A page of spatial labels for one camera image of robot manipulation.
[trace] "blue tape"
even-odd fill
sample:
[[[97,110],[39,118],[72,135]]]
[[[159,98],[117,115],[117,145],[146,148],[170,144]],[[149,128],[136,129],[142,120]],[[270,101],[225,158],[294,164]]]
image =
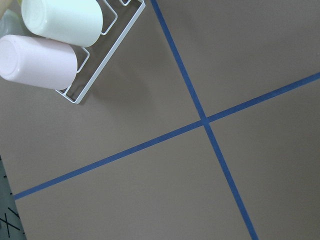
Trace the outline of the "blue tape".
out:
[[[161,143],[163,141],[166,141],[168,139],[174,138],[174,137],[176,137],[178,135],[184,134],[186,132],[189,132],[191,130],[199,128],[201,126],[202,126],[201,121],[196,121],[194,123],[191,123],[189,125],[181,127],[181,128],[179,128],[177,130],[171,131],[171,132],[166,133],[166,134],[164,134],[162,136],[156,137],[156,138],[154,138],[152,140],[146,141],[146,142],[141,143],[141,144],[139,144],[137,146],[134,146],[134,147],[131,147],[131,148],[127,149],[127,150],[119,152],[119,153],[117,153],[115,155],[109,156],[109,157],[104,158],[104,159],[102,159],[100,161],[96,161],[96,162],[94,162],[94,163],[92,163],[90,165],[84,166],[82,168],[79,168],[79,169],[74,170],[72,172],[66,173],[66,174],[64,174],[62,176],[59,176],[57,178],[54,178],[52,180],[46,181],[46,182],[44,182],[44,183],[42,183],[40,185],[37,185],[37,186],[34,186],[34,187],[30,188],[30,189],[22,191],[22,192],[20,192],[20,193],[18,193],[16,195],[14,195],[14,199],[18,200],[18,199],[26,197],[26,196],[28,196],[30,194],[39,192],[40,190],[46,189],[48,187],[51,187],[53,185],[56,185],[56,184],[61,183],[63,181],[66,181],[68,179],[74,178],[74,177],[76,177],[76,176],[78,176],[80,174],[84,174],[86,172],[89,172],[89,171],[91,171],[93,169],[96,169],[98,167],[101,167],[103,165],[112,163],[112,162],[114,162],[114,161],[116,161],[118,159],[127,157],[127,156],[129,156],[129,155],[131,155],[133,153],[139,152],[139,151],[141,151],[143,149],[149,148],[149,147],[151,147],[153,145],[156,145],[156,144]]]
[[[268,92],[268,93],[266,93],[264,95],[261,95],[261,96],[258,96],[256,98],[253,98],[253,99],[251,99],[249,101],[243,102],[243,103],[241,103],[239,105],[233,106],[233,107],[231,107],[231,108],[229,108],[227,110],[224,110],[224,111],[221,111],[219,113],[216,113],[216,114],[214,114],[212,116],[209,116],[208,119],[209,119],[210,122],[214,122],[216,120],[222,119],[222,118],[227,117],[227,116],[229,116],[231,114],[237,113],[237,112],[239,112],[241,110],[247,109],[249,107],[252,107],[254,105],[257,105],[259,103],[267,101],[269,99],[272,99],[272,98],[277,97],[277,96],[279,96],[281,94],[287,93],[287,92],[289,92],[291,90],[297,89],[299,87],[302,87],[304,85],[307,85],[307,84],[312,83],[312,82],[314,82],[316,80],[319,80],[319,79],[320,79],[320,72],[318,72],[318,73],[316,73],[314,75],[308,76],[306,78],[303,78],[303,79],[301,79],[299,81],[295,81],[295,82],[293,82],[291,84],[288,84],[286,86],[280,87],[280,88],[278,88],[278,89],[276,89],[274,91]]]
[[[246,227],[247,227],[247,229],[249,231],[249,234],[250,234],[252,240],[258,240],[258,236],[257,236],[257,233],[255,231],[255,228],[254,228],[254,226],[253,226],[253,224],[252,224],[252,222],[250,220],[250,217],[249,217],[248,212],[247,212],[247,210],[245,208],[245,205],[244,205],[244,203],[243,203],[243,201],[241,199],[241,196],[240,196],[239,191],[238,191],[238,189],[236,187],[236,184],[235,184],[235,182],[234,182],[234,180],[233,180],[233,178],[231,176],[231,173],[229,171],[229,168],[227,166],[225,158],[224,158],[224,156],[223,156],[223,154],[222,154],[222,152],[221,152],[221,150],[219,148],[218,142],[217,142],[217,140],[216,140],[216,138],[214,136],[214,133],[213,133],[211,127],[210,127],[209,120],[207,119],[206,114],[204,112],[204,109],[203,109],[203,107],[202,107],[202,105],[201,105],[201,103],[199,101],[199,98],[197,96],[196,90],[194,89],[194,86],[193,86],[193,84],[192,84],[192,82],[190,80],[188,72],[187,72],[187,70],[185,68],[185,65],[184,65],[184,63],[183,63],[183,61],[182,61],[182,59],[180,57],[180,54],[179,54],[179,52],[177,50],[177,47],[176,47],[176,44],[175,44],[175,42],[174,42],[174,40],[173,40],[173,38],[171,36],[171,33],[169,31],[169,28],[168,28],[168,26],[166,24],[166,21],[165,21],[163,15],[162,15],[162,12],[161,12],[161,10],[159,8],[159,5],[158,5],[156,0],[151,0],[151,3],[152,3],[152,6],[153,6],[153,9],[155,11],[155,14],[157,15],[157,18],[158,18],[158,20],[160,22],[160,25],[161,25],[162,30],[164,32],[164,35],[165,35],[165,37],[166,37],[166,39],[167,39],[167,41],[169,43],[169,46],[171,48],[171,51],[172,51],[173,56],[175,58],[175,61],[176,61],[177,65],[178,65],[178,67],[180,69],[180,72],[182,74],[184,82],[185,82],[185,84],[186,84],[186,86],[187,86],[187,88],[189,90],[189,93],[190,93],[190,95],[192,97],[193,103],[194,103],[194,105],[196,107],[196,110],[197,110],[199,116],[200,116],[201,122],[202,122],[202,124],[203,124],[203,126],[205,128],[207,136],[208,136],[208,138],[209,138],[209,140],[211,142],[213,150],[214,150],[214,152],[215,152],[215,154],[216,154],[216,156],[218,158],[218,161],[220,163],[220,166],[222,168],[224,176],[225,176],[225,178],[226,178],[226,180],[228,182],[228,185],[229,185],[229,187],[231,189],[231,192],[232,192],[233,197],[234,197],[234,199],[236,201],[236,204],[237,204],[237,206],[238,206],[238,208],[239,208],[239,210],[241,212],[242,218],[243,218],[243,220],[244,220],[244,222],[246,224]]]

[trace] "white cup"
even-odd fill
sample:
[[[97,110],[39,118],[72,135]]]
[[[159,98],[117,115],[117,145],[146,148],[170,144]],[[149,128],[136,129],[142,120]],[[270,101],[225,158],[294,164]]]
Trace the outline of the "white cup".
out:
[[[0,19],[0,38],[5,35],[29,36],[32,33],[26,28],[22,17],[7,9]]]
[[[85,48],[98,40],[103,27],[96,0],[23,0],[21,12],[32,33]]]
[[[0,53],[0,76],[8,81],[63,90],[77,74],[76,54],[66,43],[6,35],[0,39]]]

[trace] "drying rack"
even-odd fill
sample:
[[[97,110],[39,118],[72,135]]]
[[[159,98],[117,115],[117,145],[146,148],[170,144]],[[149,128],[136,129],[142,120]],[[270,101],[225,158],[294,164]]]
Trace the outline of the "drying rack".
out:
[[[114,8],[109,4],[109,2],[107,0],[102,0],[102,1],[114,15],[114,19],[113,19],[112,23],[109,25],[109,27],[107,28],[106,31],[101,33],[101,36],[100,36],[101,38],[107,38],[108,37],[108,33],[110,32],[110,30],[112,29],[112,27],[115,25],[115,23],[118,20],[118,14],[116,13]],[[101,73],[103,68],[106,66],[106,64],[108,63],[108,61],[110,60],[110,58],[112,57],[114,52],[116,51],[116,49],[119,47],[119,45],[122,42],[122,40],[127,35],[128,31],[131,29],[133,24],[136,22],[136,20],[138,19],[138,17],[140,16],[140,14],[144,10],[144,8],[146,7],[146,4],[145,4],[144,0],[127,0],[127,1],[118,0],[118,1],[121,3],[123,8],[126,8],[130,3],[134,2],[134,1],[138,1],[140,3],[140,5],[137,8],[136,12],[134,13],[133,17],[130,19],[130,21],[127,23],[127,25],[125,26],[125,28],[121,32],[121,34],[116,39],[115,43],[112,45],[112,47],[110,48],[110,50],[106,54],[104,59],[101,61],[101,63],[99,64],[99,66],[97,67],[97,69],[95,70],[95,72],[93,73],[91,78],[89,79],[89,81],[83,86],[83,89],[80,91],[78,96],[76,96],[75,98],[72,98],[72,97],[68,96],[68,93],[69,93],[70,89],[72,88],[73,84],[75,84],[75,82],[73,82],[68,88],[66,88],[64,90],[55,90],[61,96],[63,96],[65,99],[69,100],[71,103],[79,104],[81,102],[81,100],[85,97],[86,93],[88,92],[88,90],[90,89],[92,84],[95,82],[95,80],[97,79],[97,77],[99,76],[99,74]],[[90,51],[88,49],[84,48],[84,47],[82,47],[82,50],[86,54],[86,57],[85,57],[84,61],[82,62],[81,66],[79,67],[79,69],[77,70],[77,75],[81,71],[85,71],[86,70],[86,63],[90,58]]]

